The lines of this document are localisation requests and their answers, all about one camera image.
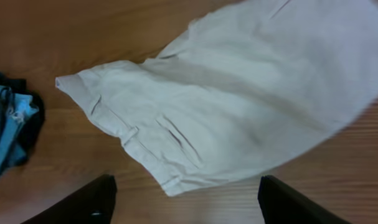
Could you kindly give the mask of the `beige khaki shorts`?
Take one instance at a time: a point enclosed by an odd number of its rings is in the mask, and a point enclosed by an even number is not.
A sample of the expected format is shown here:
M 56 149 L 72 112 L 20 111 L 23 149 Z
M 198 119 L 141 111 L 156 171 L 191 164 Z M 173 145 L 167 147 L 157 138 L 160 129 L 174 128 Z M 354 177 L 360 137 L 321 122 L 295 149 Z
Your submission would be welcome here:
M 378 3 L 243 1 L 155 58 L 55 82 L 168 196 L 215 187 L 302 155 L 378 98 Z

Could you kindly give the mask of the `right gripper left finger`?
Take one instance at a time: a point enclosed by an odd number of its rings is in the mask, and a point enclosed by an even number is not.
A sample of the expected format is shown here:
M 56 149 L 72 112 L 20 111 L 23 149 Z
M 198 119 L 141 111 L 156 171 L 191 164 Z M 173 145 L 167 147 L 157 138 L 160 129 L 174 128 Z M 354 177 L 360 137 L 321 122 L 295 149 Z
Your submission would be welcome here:
M 115 177 L 101 175 L 23 224 L 110 224 L 116 193 Z

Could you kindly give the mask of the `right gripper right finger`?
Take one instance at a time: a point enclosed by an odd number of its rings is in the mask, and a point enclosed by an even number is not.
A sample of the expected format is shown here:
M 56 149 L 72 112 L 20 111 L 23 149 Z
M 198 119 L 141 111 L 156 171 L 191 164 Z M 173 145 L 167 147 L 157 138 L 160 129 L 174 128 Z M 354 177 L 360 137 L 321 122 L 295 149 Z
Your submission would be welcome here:
M 265 224 L 349 224 L 272 175 L 261 178 L 258 202 Z

